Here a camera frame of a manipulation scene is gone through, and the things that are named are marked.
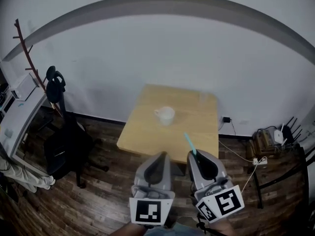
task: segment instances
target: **white cable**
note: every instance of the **white cable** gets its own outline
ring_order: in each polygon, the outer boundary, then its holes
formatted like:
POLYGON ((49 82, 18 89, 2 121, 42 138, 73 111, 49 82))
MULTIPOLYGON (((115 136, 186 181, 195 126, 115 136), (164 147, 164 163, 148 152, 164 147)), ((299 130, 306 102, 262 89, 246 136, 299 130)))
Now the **white cable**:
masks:
POLYGON ((230 148, 228 148, 227 146, 225 146, 220 140, 219 140, 219 143, 221 143, 221 144, 222 144, 224 147, 226 147, 229 151, 231 151, 231 152, 233 152, 234 154, 236 154, 238 157, 242 158, 242 159, 245 160, 245 161, 248 161, 248 162, 252 163, 252 161, 247 160, 247 159, 241 157, 238 153, 234 152, 233 150, 231 150, 230 148))
POLYGON ((246 184, 244 185, 244 187, 243 187, 243 189, 242 189, 241 193, 243 193, 243 191, 244 191, 244 189, 245 189, 246 185, 248 184, 248 182, 250 181, 251 177, 253 176, 253 174, 254 174, 254 172, 255 172, 255 170, 256 170, 256 168, 257 168, 257 166, 259 165, 259 163, 260 163, 260 162, 262 162, 262 160, 263 160, 263 159, 264 159, 264 161, 265 161, 265 160, 267 160, 267 157, 266 157, 266 156, 264 156, 264 157, 263 157, 263 158, 261 158, 261 159, 259 160, 259 162, 256 164, 256 166, 255 166, 255 168, 254 168, 254 171, 252 172, 252 174, 251 174, 250 178, 247 180, 246 184))

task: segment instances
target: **blue straw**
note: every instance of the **blue straw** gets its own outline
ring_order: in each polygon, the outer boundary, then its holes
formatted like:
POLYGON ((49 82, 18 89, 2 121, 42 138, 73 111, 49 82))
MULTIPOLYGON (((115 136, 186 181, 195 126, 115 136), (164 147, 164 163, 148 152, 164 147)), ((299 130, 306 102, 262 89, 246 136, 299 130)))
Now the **blue straw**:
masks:
POLYGON ((188 134, 187 134, 187 133, 184 133, 184 135, 185 135, 185 138, 186 138, 187 142, 189 143, 189 145, 190 145, 190 147, 191 147, 191 149, 192 149, 192 153, 193 153, 194 155, 197 155, 197 151, 196 151, 194 145, 192 144, 192 142, 191 142, 191 140, 190 140, 188 134))

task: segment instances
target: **black cord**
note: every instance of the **black cord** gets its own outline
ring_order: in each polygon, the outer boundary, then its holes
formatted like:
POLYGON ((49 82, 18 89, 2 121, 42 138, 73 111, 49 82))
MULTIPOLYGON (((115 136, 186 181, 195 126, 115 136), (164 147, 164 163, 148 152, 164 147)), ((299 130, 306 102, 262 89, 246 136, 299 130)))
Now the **black cord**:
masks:
POLYGON ((209 232, 215 236, 226 236, 225 234, 219 233, 216 230, 213 230, 211 228, 206 228, 205 227, 205 223, 200 221, 200 218, 205 219, 203 216, 201 216, 200 212, 197 214, 197 219, 198 219, 198 224, 196 225, 196 227, 199 227, 201 230, 203 230, 203 232, 206 234, 206 232, 209 232))
POLYGON ((308 136, 306 136, 305 138, 303 138, 302 140, 300 140, 298 143, 301 143, 303 141, 305 141, 308 138, 308 136))
POLYGON ((267 127, 267 128, 259 128, 259 129, 257 129, 256 133, 257 133, 259 130, 266 130, 266 129, 268 129, 268 128, 275 128, 275 129, 277 129, 277 127, 275 127, 275 126, 269 126, 269 127, 267 127))
POLYGON ((234 130, 234 135, 236 136, 236 132, 235 132, 235 128, 234 128, 234 125, 233 125, 232 119, 231 119, 231 124, 232 124, 233 130, 234 130))

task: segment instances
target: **coat rack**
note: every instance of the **coat rack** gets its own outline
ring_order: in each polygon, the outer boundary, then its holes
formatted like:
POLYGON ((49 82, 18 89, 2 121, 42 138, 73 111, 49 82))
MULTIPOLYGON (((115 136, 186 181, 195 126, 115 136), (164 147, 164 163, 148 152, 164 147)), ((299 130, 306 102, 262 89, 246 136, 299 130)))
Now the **coat rack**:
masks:
MULTIPOLYGON (((45 82, 45 80, 46 80, 46 77, 44 78, 43 81, 41 80, 41 78, 39 77, 39 74, 38 74, 38 70, 35 69, 34 64, 33 64, 33 62, 32 62, 32 59, 31 59, 31 57, 30 57, 30 51, 31 51, 31 49, 33 48, 33 45, 31 45, 30 49, 27 50, 26 45, 25 45, 25 40, 24 40, 24 38, 23 38, 23 36, 22 36, 22 32, 21 32, 21 28, 20 28, 20 24, 19 24, 19 20, 18 20, 18 19, 15 20, 14 26, 15 26, 15 27, 17 28, 17 30, 18 30, 18 36, 14 36, 13 38, 19 38, 19 39, 20 39, 21 45, 22 45, 22 48, 23 48, 23 51, 24 51, 24 54, 25 54, 25 56, 26 56, 26 58, 27 58, 27 60, 28 60, 28 62, 29 62, 29 64, 30 64, 30 68, 25 68, 25 70, 26 70, 26 71, 31 70, 31 71, 34 73, 34 75, 35 75, 35 77, 37 78, 37 80, 38 80, 40 86, 43 88, 44 92, 46 93, 46 87, 45 87, 45 85, 44 85, 44 82, 45 82)), ((54 109, 56 109, 56 110, 58 111, 58 113, 61 115, 61 111, 60 111, 59 106, 58 106, 57 104, 55 104, 55 103, 54 103, 54 104, 50 103, 50 104, 51 104, 52 107, 53 107, 54 109)))

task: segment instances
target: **small table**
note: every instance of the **small table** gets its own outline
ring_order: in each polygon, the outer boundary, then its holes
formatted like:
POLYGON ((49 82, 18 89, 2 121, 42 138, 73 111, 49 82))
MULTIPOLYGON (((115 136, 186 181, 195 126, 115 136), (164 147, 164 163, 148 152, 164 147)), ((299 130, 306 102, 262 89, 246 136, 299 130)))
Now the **small table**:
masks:
POLYGON ((214 95, 193 90, 145 85, 120 135, 117 146, 129 152, 155 155, 168 152, 171 160, 187 163, 191 150, 186 132, 197 149, 219 156, 217 100, 214 95), (175 110, 170 126, 163 126, 154 110, 175 110))
POLYGON ((23 135, 46 99, 44 90, 42 88, 35 88, 26 101, 15 100, 0 123, 0 142, 9 157, 30 170, 47 177, 48 175, 45 172, 27 163, 16 154, 23 135), (12 131, 11 138, 8 138, 4 134, 6 129, 12 131))

